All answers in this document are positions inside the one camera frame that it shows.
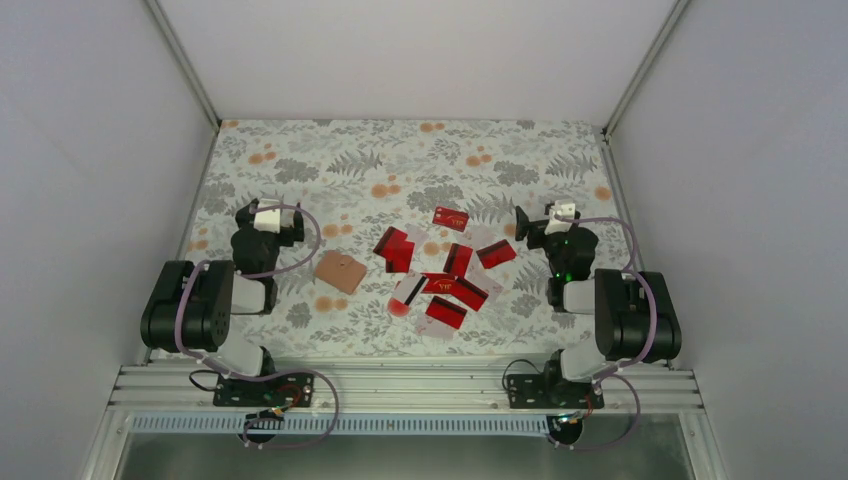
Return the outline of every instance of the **red card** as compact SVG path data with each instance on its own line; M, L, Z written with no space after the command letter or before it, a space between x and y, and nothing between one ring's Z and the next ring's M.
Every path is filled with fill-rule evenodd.
M386 258L386 272L388 273L406 273L409 271L409 265L412 263L412 252L415 250L415 244L401 240L396 243L396 246L385 248L384 251L389 253Z
M509 242L501 240L498 243L477 250L477 256L480 258L483 268L492 268L515 258L515 250L512 249Z
M395 255L396 250L402 246L401 242L405 240L406 233L401 232L395 227L389 227L386 233L380 238L380 241L377 242L377 246L374 247L374 253L385 259L391 259Z
M442 297L433 297L433 300L427 307L427 316L433 317L453 328L459 328L462 326L462 321L465 320L466 312L467 310L464 308L453 304Z
M421 290L421 293L443 293L450 295L456 281L456 275L450 273L425 273L427 277L427 285Z
M468 225L468 214L446 207L436 207L436 213L433 214L433 223L458 232L464 232L465 226Z
M488 293L477 288L476 285L464 278L456 279L453 288L450 289L450 293L475 312L479 312L480 307L483 306L483 302L489 298Z
M464 277L465 271L468 270L468 264L471 262L473 254L471 247L454 243L451 245L448 260L445 262L445 268L442 269L445 273L452 273L457 277Z

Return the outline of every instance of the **white wall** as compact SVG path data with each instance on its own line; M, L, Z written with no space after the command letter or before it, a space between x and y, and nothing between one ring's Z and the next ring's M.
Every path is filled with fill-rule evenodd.
M223 118L604 125L674 0L160 0Z
M848 3L692 2L613 134L734 479L845 478Z
M3 478L80 471L212 133L141 1L3 2Z

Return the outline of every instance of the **gray leaf pattern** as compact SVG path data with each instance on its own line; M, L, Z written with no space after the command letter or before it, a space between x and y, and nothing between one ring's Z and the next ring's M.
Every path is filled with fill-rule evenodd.
M519 165L509 162L498 162L495 164L495 171L498 174L498 181L506 186L520 183L522 185L530 185L539 181L539 173L535 170L530 170L524 165Z
M559 325L560 328L574 328L576 318L577 316L573 313L554 312L551 314L551 321Z
M587 173L594 172L595 168L597 168L597 165L595 165L592 158L587 157L585 153L580 156L573 154L568 154L568 156L557 155L548 164L548 168L545 169L545 173L548 175L564 176L565 178L570 178L572 180L583 180L583 177L585 177Z
M203 209L209 213L222 213L227 210L227 198L236 193L230 183L213 183L203 189Z
M274 165L277 174L274 178L280 183L293 181L306 182L318 178L318 169L306 162L299 162L293 158L281 158Z
M503 217L515 215L515 204L512 198L506 198L503 193L498 196L495 193L476 195L465 204L468 215L479 222L491 223Z
M304 302L292 305L289 313L286 314L286 320L292 324L294 328L305 328L312 320L312 314L309 312L309 305Z
M327 167L327 171L355 177L357 175L363 175L367 170L377 168L382 164L380 154L374 155L373 150L367 154L362 150L357 150L356 152L345 152L341 154Z
M462 189L456 185L439 185L438 187L427 187L423 192L412 192L406 200L409 208L415 208L422 212L432 212L436 207L459 208L456 200L463 196Z
M512 306L509 309L519 317L529 317L533 313L533 310L541 304L542 301L539 300L538 295L528 295L525 293L513 300Z
M459 158L461 149L458 143L443 138L437 138L433 147L427 152L427 158L431 160L445 159L453 164Z
M609 181L588 124L503 121L230 120L224 121L198 197L186 259L231 259L234 213L257 197L300 202L322 230L317 256L274 278L278 303L269 315L232 317L251 341L281 356L521 355L550 352L590 338L591 316L555 314L545 299L550 275L544 253L510 244L515 260L484 270L500 295L468 311L452 338L418 333L430 295L420 295L407 317L386 303L400 274L385 273L372 250L389 226L406 224L429 238L417 245L412 268L441 271L451 242L487 244L509 239L515 206L531 219L544 205L573 198L586 216L617 215L615 202L596 198ZM432 223L436 207L465 211L464 233ZM283 223L290 221L286 212ZM624 235L614 225L592 227L601 239L595 267L626 262ZM316 240L280 249L278 266L291 265ZM364 263L353 295L316 281L327 250Z

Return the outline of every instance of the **metal bar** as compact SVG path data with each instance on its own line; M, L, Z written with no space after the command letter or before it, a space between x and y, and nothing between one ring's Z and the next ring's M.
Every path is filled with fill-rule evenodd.
M542 365L546 356L528 356ZM493 415L515 414L501 387L504 367L511 357L419 357L419 358L312 358L278 359L278 368L308 366L327 375L338 389L345 413L438 413ZM188 373L197 368L189 360L154 360L148 366L127 366L112 392L111 409L133 411L225 410L212 405L213 394L194 388ZM518 367L510 372L529 370ZM640 365L622 372L634 382L646 412L701 411L703 404L690 371ZM198 376L212 387L214 376ZM604 383L606 407L598 413L635 411L626 386L614 380ZM315 413L333 409L333 398L323 382L316 382ZM253 411L255 408L235 409ZM526 410L523 413L559 414L562 409Z
M674 32L674 28L679 24L680 19L683 16L683 12L686 11L686 7L689 6L690 2L691 0L677 0L674 6L671 7L671 11L666 17L660 31L657 32L657 36L654 38L653 43L651 43L651 47L648 48L648 53L645 54L645 57L642 59L642 63L639 64L639 68L636 69L636 73L633 74L633 78L631 78L630 83L627 84L624 94L621 95L621 98L618 100L618 104L615 106L615 110L612 112L609 122L607 122L604 132L607 137L612 135L616 127L618 127L618 123L621 121L621 117L624 116L624 112L626 112L627 108L630 106L633 96L639 90L639 87L642 85L642 82L645 80L648 72L651 71L651 68L656 63L657 56L668 43L669 37L672 32Z
M167 43L168 48L171 50L171 54L177 62L177 66L179 66L183 78L185 78L195 100L197 100L198 105L203 110L203 114L206 116L209 124L217 132L221 119L218 117L217 112L215 112L215 107L213 107L209 95L203 88L200 77L197 75L194 67L192 67L188 55L180 43L171 22L168 21L168 15L162 9L158 0L144 0L144 4L147 6L154 23L159 28L159 32L162 34L165 43Z
M607 178L610 182L610 189L612 190L612 198L615 202L615 208L618 210L618 214L621 216L621 219L627 222L630 225L630 228L633 229L633 233L636 233L636 226L633 225L633 219L630 216L630 208L627 207L627 200L624 198L624 188L621 186L621 177L618 175L618 167L615 165L615 157L612 154L612 146L607 142L607 138L604 136L603 131L601 129L595 129L595 139L598 142L598 148L601 151L601 159L604 161L604 167L607 171ZM624 233L625 241L627 242L627 248L633 249L633 239L627 234ZM642 259L642 252L636 251L634 252L635 258L633 259L634 267L636 270L644 270L645 263Z
M124 453L132 413L106 411L83 469L85 480L112 480Z
M695 480L727 480L706 412L681 413L679 418Z

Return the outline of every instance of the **mounting plate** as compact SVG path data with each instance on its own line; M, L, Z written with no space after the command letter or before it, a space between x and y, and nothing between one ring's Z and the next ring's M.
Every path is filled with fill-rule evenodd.
M551 398L553 395L546 394L544 377L537 374L512 374L506 376L506 384L509 389L509 408L525 410L541 410L552 408L588 408L586 396L592 402L593 409L604 408L603 395L595 395L590 383L576 383L562 380L562 384L555 386L555 403Z
M294 394L289 389L279 391L286 385L297 385L303 392L295 408L308 408L312 405L315 377L308 373L292 373L261 383L225 379L219 375L212 404L216 407L260 408L286 405Z

